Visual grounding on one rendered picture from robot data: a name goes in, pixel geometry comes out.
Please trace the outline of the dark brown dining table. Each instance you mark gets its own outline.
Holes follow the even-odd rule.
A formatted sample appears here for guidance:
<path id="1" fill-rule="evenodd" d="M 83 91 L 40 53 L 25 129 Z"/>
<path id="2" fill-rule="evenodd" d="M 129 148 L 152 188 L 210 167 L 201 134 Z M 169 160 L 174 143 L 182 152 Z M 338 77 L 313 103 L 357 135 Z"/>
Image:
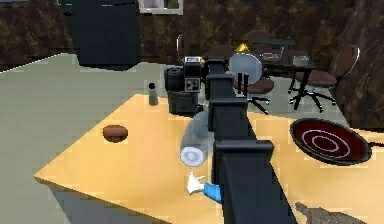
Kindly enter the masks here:
<path id="1" fill-rule="evenodd" d="M 204 59 L 223 59 L 228 61 L 231 56 L 237 53 L 235 47 L 230 45 L 215 45 L 210 47 L 204 54 Z M 249 51 L 250 54 L 257 56 L 266 71 L 268 72 L 292 72 L 294 77 L 297 77 L 298 73 L 304 75 L 304 83 L 300 85 L 298 94 L 293 99 L 294 109 L 297 110 L 300 101 L 307 95 L 305 86 L 308 82 L 310 73 L 316 68 L 312 59 L 305 51 L 289 50 L 287 47 L 282 47 L 280 50 L 268 49 L 268 48 L 254 48 Z M 263 54 L 265 53 L 276 53 L 278 58 L 276 60 L 264 59 Z M 297 64 L 294 59 L 299 57 L 307 57 L 308 62 L 305 65 Z"/>

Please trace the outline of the white framed window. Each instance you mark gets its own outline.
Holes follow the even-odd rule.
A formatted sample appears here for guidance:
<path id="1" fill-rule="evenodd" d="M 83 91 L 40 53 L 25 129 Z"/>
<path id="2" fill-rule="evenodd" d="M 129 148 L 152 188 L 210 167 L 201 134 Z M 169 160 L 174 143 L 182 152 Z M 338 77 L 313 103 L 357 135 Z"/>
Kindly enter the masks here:
<path id="1" fill-rule="evenodd" d="M 137 0 L 143 14 L 182 15 L 184 0 Z"/>

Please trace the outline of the light wooden counter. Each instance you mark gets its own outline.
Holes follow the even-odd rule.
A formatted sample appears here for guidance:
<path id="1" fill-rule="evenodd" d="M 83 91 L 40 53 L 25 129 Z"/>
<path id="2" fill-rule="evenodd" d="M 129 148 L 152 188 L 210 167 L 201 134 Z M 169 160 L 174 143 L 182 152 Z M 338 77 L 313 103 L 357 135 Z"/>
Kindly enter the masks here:
<path id="1" fill-rule="evenodd" d="M 332 166 L 303 153 L 293 142 L 291 119 L 251 113 L 256 136 L 273 142 L 272 165 L 290 203 L 322 207 L 384 224 L 384 148 L 374 147 L 369 161 Z M 190 168 L 179 157 L 188 118 L 169 113 L 166 99 L 150 106 L 136 94 L 35 175 L 37 181 L 78 191 L 84 196 L 140 212 L 147 221 L 170 224 L 224 224 L 220 206 L 186 190 Z M 107 125 L 121 125 L 128 137 L 108 142 Z M 384 143 L 384 133 L 362 132 Z"/>

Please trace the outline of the grey mottled cloth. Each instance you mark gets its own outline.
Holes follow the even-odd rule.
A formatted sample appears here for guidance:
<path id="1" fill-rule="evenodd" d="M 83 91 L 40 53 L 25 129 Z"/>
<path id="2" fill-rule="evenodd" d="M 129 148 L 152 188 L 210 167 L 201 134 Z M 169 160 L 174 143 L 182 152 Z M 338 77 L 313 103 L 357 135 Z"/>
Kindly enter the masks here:
<path id="1" fill-rule="evenodd" d="M 301 202 L 296 202 L 295 208 L 306 217 L 306 224 L 367 224 L 345 213 L 331 212 L 322 207 L 311 208 Z"/>

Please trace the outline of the black fridge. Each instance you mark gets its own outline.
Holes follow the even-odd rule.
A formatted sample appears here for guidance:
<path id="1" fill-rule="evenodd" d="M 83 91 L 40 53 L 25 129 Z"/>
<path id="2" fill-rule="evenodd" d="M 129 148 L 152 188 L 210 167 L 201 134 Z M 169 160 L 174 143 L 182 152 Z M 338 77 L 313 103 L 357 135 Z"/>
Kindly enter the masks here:
<path id="1" fill-rule="evenodd" d="M 136 0 L 57 0 L 81 66 L 125 71 L 141 61 Z"/>

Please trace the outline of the clear glass bowl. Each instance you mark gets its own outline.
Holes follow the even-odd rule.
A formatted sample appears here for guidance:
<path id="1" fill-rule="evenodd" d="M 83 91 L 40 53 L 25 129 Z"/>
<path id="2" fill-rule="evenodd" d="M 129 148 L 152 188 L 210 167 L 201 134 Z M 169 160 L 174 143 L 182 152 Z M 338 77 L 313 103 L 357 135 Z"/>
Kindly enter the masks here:
<path id="1" fill-rule="evenodd" d="M 294 56 L 292 63 L 295 66 L 306 67 L 309 64 L 310 58 L 308 56 Z"/>

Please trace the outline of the dark red frying pan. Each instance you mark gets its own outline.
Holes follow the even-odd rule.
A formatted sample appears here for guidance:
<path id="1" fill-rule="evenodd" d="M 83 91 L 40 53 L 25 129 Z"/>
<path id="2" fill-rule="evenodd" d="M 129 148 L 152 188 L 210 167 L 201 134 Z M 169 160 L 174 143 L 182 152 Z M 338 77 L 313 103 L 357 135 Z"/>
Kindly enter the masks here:
<path id="1" fill-rule="evenodd" d="M 384 148 L 384 143 L 368 142 L 356 131 L 325 119 L 297 119 L 290 125 L 290 135 L 305 154 L 336 166 L 367 162 L 373 147 Z"/>

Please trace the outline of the brown round bread loaf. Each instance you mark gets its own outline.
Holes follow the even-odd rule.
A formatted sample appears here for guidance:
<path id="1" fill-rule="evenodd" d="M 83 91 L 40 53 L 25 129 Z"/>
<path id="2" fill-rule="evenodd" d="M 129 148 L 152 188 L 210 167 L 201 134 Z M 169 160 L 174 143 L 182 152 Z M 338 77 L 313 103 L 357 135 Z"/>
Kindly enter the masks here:
<path id="1" fill-rule="evenodd" d="M 102 134 L 108 142 L 119 143 L 128 137 L 128 130 L 121 125 L 107 125 Z"/>

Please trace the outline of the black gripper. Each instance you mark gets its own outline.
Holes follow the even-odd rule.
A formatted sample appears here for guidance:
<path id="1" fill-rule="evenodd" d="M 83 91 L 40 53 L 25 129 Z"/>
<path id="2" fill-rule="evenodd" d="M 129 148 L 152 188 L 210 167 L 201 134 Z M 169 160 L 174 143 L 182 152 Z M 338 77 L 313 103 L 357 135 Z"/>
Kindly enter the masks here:
<path id="1" fill-rule="evenodd" d="M 194 116 L 197 112 L 198 94 L 185 91 L 184 69 L 169 67 L 164 70 L 169 112 L 180 116 Z"/>

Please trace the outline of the grey pepper shaker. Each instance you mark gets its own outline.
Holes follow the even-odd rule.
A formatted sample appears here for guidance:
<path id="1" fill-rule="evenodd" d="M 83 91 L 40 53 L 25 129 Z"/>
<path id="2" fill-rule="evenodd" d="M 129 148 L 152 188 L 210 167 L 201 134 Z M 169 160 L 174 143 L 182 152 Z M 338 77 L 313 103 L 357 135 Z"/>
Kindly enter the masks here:
<path id="1" fill-rule="evenodd" d="M 150 106 L 156 106 L 159 104 L 158 101 L 158 95 L 157 95 L 157 90 L 156 90 L 156 84 L 155 83 L 149 83 L 148 84 L 149 88 L 149 105 Z"/>

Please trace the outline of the blue spray bottle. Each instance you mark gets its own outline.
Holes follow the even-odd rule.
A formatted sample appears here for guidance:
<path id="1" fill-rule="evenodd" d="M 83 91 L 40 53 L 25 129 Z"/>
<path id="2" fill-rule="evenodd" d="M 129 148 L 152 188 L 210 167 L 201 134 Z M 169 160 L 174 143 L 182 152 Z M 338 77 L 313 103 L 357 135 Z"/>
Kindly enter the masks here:
<path id="1" fill-rule="evenodd" d="M 188 177 L 187 192 L 190 195 L 202 192 L 209 199 L 221 204 L 222 196 L 220 186 L 209 182 L 201 183 L 201 179 L 203 179 L 203 176 L 196 177 L 194 173 L 191 172 Z"/>

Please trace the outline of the grey backed office chair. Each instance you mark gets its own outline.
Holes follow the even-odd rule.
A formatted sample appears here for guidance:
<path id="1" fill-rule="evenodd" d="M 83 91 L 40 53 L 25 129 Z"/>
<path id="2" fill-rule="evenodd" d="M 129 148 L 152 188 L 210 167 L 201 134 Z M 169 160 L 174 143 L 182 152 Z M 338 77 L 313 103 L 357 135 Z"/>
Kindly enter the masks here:
<path id="1" fill-rule="evenodd" d="M 233 77 L 233 87 L 237 94 L 245 97 L 264 114 L 268 114 L 260 101 L 269 104 L 270 100 L 260 97 L 260 94 L 269 93 L 274 88 L 274 82 L 264 77 L 262 62 L 253 54 L 235 53 L 229 59 L 227 73 Z"/>

